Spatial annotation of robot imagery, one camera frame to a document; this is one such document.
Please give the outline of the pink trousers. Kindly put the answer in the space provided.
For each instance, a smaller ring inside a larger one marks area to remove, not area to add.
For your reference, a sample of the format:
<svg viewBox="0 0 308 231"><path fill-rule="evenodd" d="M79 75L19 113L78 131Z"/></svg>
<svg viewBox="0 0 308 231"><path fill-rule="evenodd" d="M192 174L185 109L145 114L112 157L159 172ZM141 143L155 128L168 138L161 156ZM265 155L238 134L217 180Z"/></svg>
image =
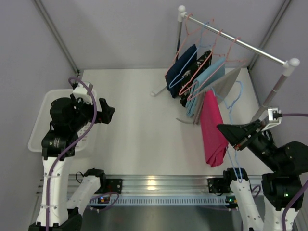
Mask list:
<svg viewBox="0 0 308 231"><path fill-rule="evenodd" d="M210 167L220 166L227 152L228 141L217 128L217 125L222 124L223 120L212 91L205 93L200 122L205 161Z"/></svg>

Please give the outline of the light blue wire hanger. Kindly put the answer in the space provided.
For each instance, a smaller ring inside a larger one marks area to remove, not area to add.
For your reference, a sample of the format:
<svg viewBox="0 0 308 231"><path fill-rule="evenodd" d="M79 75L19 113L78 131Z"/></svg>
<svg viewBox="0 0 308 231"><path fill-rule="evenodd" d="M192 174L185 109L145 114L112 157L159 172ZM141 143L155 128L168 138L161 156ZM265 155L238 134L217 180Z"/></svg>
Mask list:
<svg viewBox="0 0 308 231"><path fill-rule="evenodd" d="M220 95L216 94L214 88L212 87L211 88L211 91L213 92L214 96L218 96L219 99L221 99L224 104L225 104L225 107L226 109L228 110L228 115L229 115L229 120L230 120L230 123L233 125L233 118L232 118L232 111L233 111L233 108L234 108L234 105L238 102L238 100L240 99L241 95L242 95L242 92L243 92L243 88L244 88L244 85L241 81L238 81L236 80L235 81L236 83L240 84L240 91L239 91L239 94L237 96L237 98L235 100L233 100L233 102L228 105L226 100L223 99ZM232 159L231 157L231 154L230 154L230 151L229 151L229 146L227 145L226 147L226 151L227 151L227 154L228 154L228 157L229 157L229 160L231 162L231 165L232 165L232 169L233 169L233 172L236 176L236 181L239 182L239 183L242 183L243 182L243 174L242 174L242 170L241 170L241 166L238 162L238 158L237 158L237 151L235 150L234 151L234 159Z"/></svg>

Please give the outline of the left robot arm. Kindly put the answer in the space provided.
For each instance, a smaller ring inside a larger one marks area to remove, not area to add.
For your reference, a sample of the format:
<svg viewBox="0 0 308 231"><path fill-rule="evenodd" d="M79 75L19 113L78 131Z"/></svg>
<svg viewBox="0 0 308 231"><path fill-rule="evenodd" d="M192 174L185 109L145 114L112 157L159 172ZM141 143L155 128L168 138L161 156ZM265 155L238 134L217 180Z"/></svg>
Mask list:
<svg viewBox="0 0 308 231"><path fill-rule="evenodd" d="M42 161L44 167L43 194L36 222L30 231L79 231L82 215L96 192L107 185L105 172L89 169L71 198L67 197L69 171L74 160L77 143L83 139L78 132L87 124L109 124L115 112L106 99L100 98L98 111L94 98L87 102L70 95L54 100L50 108L50 128L43 138Z"/></svg>

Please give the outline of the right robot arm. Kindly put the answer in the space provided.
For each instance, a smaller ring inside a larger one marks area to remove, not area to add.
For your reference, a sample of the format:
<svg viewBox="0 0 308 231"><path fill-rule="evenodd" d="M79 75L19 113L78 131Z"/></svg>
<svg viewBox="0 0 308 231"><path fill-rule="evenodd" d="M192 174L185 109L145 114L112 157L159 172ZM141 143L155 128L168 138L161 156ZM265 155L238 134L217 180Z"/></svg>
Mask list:
<svg viewBox="0 0 308 231"><path fill-rule="evenodd" d="M218 130L235 150L248 148L272 172L262 176L265 197L276 211L282 211L282 229L287 229L288 212L300 210L307 185L299 176L308 171L308 147L293 141L276 147L270 123L256 120L244 125L219 124Z"/></svg>

